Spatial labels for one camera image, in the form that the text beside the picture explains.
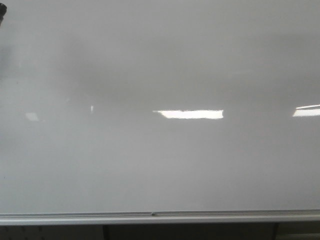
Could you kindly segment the dark object at left edge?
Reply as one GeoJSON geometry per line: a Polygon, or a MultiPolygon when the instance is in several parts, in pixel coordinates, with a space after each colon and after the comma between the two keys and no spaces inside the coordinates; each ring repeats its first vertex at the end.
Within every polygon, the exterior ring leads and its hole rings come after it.
{"type": "Polygon", "coordinates": [[[2,24],[6,13],[7,13],[7,6],[3,3],[0,3],[0,25],[2,24]]]}

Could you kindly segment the white whiteboard with aluminium frame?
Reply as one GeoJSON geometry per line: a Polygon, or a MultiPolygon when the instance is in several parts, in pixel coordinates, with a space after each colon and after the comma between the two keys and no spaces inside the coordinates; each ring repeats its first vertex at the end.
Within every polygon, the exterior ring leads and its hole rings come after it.
{"type": "Polygon", "coordinates": [[[320,219],[317,0],[3,0],[2,226],[320,219]]]}

